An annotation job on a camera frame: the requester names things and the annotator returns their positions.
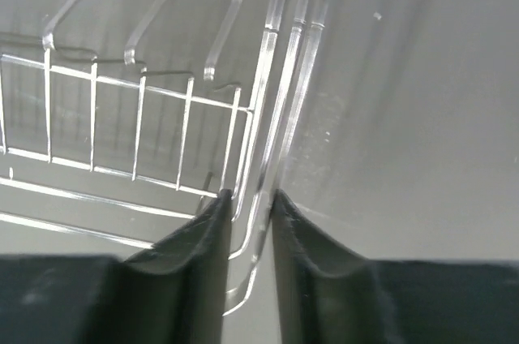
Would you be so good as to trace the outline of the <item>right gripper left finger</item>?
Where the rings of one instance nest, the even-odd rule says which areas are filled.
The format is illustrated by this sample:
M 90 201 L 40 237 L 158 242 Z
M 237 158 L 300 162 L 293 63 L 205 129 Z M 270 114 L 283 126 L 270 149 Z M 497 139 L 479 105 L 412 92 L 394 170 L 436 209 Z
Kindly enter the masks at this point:
M 110 255 L 4 255 L 4 343 L 218 343 L 232 199 L 126 260 Z

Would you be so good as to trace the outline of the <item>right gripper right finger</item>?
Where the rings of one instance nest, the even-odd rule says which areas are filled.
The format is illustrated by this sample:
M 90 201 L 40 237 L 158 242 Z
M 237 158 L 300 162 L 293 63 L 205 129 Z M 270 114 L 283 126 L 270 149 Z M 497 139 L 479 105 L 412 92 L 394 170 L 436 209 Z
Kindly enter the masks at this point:
M 375 260 L 277 191 L 272 243 L 285 343 L 515 343 L 518 264 Z

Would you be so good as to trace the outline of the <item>metal wire dish rack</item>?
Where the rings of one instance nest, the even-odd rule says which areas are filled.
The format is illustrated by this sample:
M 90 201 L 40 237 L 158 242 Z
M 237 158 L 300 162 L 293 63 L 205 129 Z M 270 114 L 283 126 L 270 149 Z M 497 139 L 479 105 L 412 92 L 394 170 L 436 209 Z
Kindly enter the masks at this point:
M 332 0 L 1 0 L 1 252 L 148 251 L 232 193 L 251 297 L 274 143 Z

